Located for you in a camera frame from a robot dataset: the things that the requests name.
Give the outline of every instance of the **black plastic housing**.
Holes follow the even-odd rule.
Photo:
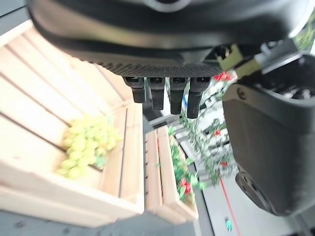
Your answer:
[[[236,182],[260,208],[294,215],[315,204],[315,97],[292,99],[279,91],[315,89],[315,58],[304,55],[262,78],[266,85],[232,84],[223,109]]]

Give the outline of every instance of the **green leaf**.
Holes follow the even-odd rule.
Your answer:
[[[174,135],[175,134],[175,129],[173,126],[168,127],[168,135]]]
[[[104,157],[102,157],[101,155],[97,156],[96,157],[96,161],[95,161],[95,165],[98,167],[98,168],[102,168],[106,163],[106,159]]]
[[[209,184],[206,182],[199,182],[198,188],[201,190],[205,190],[207,187],[209,187]]]
[[[190,184],[192,185],[192,186],[199,186],[198,184],[199,184],[199,181],[198,181],[198,178],[196,177],[196,176],[191,176],[190,177]]]
[[[183,196],[185,195],[186,187],[181,186],[180,191],[179,191],[179,198],[182,199]]]
[[[194,159],[192,159],[192,158],[187,158],[186,159],[186,165],[191,165],[192,163],[194,163],[195,162],[195,160]]]

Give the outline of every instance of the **artificial plant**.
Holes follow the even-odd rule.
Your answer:
[[[221,106],[221,99],[233,80],[234,76],[228,72],[223,72],[213,78],[210,88],[218,88],[209,98],[205,99],[208,106],[202,110],[197,119],[188,119],[185,111],[181,113],[180,124],[189,131],[188,137],[197,154],[196,160],[204,165],[205,173],[203,175],[208,177],[211,185],[217,185],[221,177],[235,173],[237,166],[229,144],[224,117],[213,118],[210,125],[204,130],[200,129],[200,122],[207,114],[215,112],[216,106]]]
[[[174,134],[174,129],[169,128],[169,135]],[[203,190],[207,187],[208,183],[200,182],[197,177],[197,173],[192,174],[187,169],[187,165],[192,163],[191,159],[186,159],[184,161],[180,157],[180,151],[178,145],[174,141],[170,141],[170,148],[174,166],[174,174],[177,185],[177,192],[179,194],[180,200],[183,202],[191,201],[194,202],[194,194],[192,192],[192,187]]]

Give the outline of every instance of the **wooden slat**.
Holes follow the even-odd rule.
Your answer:
[[[0,48],[0,73],[62,120],[70,122],[82,116],[81,112],[5,47]]]
[[[146,209],[161,218],[173,223],[182,224],[186,218],[170,208],[163,205],[162,186],[159,167],[158,136],[157,131],[153,130],[147,134],[147,182],[146,182]]]
[[[115,88],[115,90],[120,95],[120,97],[123,98],[123,100],[125,101],[133,100],[131,88],[124,83],[124,80],[122,79],[121,76],[116,75],[109,70],[106,70],[100,65],[97,65],[97,68],[105,76],[105,78],[112,85],[112,87]]]
[[[125,134],[127,109],[121,109],[114,114],[114,127],[122,134]],[[106,156],[106,166],[103,170],[100,190],[119,197],[120,182],[122,176],[124,142],[119,142]]]
[[[112,222],[104,215],[59,204],[4,186],[0,186],[0,209],[91,228]]]
[[[63,52],[50,44],[34,28],[25,32],[22,37],[31,43],[57,71],[63,74],[69,84],[79,91],[82,99],[90,104],[95,104],[104,114],[108,114],[111,111],[109,105],[97,96],[85,80],[71,68],[69,61],[66,59],[68,56],[65,57]]]
[[[153,130],[147,134],[146,148],[146,209],[155,212],[162,206],[162,184],[159,170],[158,136]]]
[[[121,106],[123,100],[95,65],[90,64],[87,61],[80,61],[76,58],[68,57],[68,59],[72,68],[85,79],[86,83],[93,88],[98,96],[106,101],[111,109],[116,109]]]
[[[16,159],[22,165],[49,173],[58,169],[66,159],[64,152],[2,116],[0,130],[0,159]]]
[[[29,30],[33,26],[33,23],[31,20],[27,20],[21,24],[19,24],[17,27],[14,27],[10,31],[4,33],[3,35],[0,35],[0,47],[10,42],[15,37],[20,36],[25,31]]]
[[[0,112],[42,138],[63,148],[63,133],[68,129],[68,126],[15,88],[1,75]]]
[[[17,37],[7,47],[14,52],[25,64],[31,67],[50,86],[62,94],[74,107],[83,113],[100,115],[93,103],[87,102],[61,74],[32,44],[24,37]]]
[[[178,202],[180,199],[177,192],[174,167],[166,126],[157,129],[157,137],[159,146],[159,158],[161,164],[160,168],[163,188],[163,203],[168,205],[174,202]]]
[[[127,110],[125,154],[121,198],[137,203],[143,198],[142,106],[132,104]]]
[[[169,204],[169,206],[189,221],[198,220],[198,218],[199,218],[198,212],[197,213],[194,212],[191,208],[189,208],[182,201],[173,202],[173,203]]]

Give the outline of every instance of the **green vine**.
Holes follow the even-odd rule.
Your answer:
[[[174,134],[174,129],[169,128],[169,135]],[[197,189],[205,189],[208,183],[200,182],[197,177],[197,173],[192,174],[187,170],[187,165],[193,163],[192,159],[187,159],[184,161],[180,157],[179,147],[172,141],[170,141],[170,148],[174,166],[174,174],[177,185],[177,192],[179,194],[180,200],[183,202],[191,201],[194,202],[194,194],[192,193],[192,187]]]

